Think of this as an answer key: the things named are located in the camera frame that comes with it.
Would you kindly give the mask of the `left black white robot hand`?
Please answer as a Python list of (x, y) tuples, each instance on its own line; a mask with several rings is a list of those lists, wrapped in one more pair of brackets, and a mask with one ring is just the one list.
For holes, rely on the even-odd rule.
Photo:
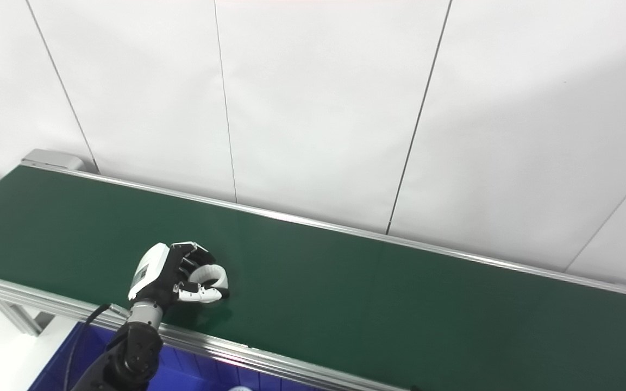
[(196, 242), (157, 243), (142, 256), (128, 300), (166, 311), (177, 302), (211, 304), (229, 295), (226, 270), (206, 248)]

